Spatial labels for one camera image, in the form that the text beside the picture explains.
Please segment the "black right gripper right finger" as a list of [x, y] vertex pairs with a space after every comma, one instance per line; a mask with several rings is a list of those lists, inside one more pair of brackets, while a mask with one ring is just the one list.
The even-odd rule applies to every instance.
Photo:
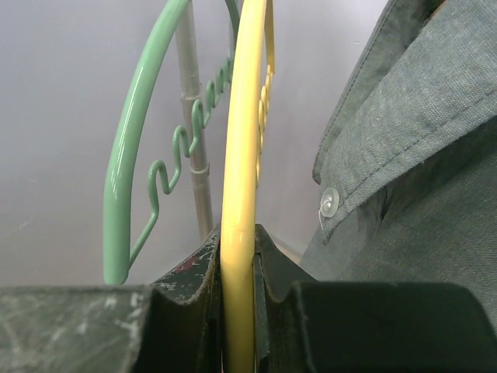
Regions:
[[258, 372], [494, 372], [475, 296], [441, 283], [315, 280], [255, 228]]

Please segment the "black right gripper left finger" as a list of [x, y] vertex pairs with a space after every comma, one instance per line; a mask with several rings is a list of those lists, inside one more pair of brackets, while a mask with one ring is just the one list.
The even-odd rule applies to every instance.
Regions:
[[219, 372], [219, 231], [149, 285], [1, 290], [3, 372]]

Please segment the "yellow hanger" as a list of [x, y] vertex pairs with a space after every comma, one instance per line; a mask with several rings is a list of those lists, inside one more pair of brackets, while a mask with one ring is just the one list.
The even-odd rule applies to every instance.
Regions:
[[255, 199], [275, 73], [274, 47], [273, 3], [246, 1], [235, 48], [221, 217], [226, 372], [255, 371]]

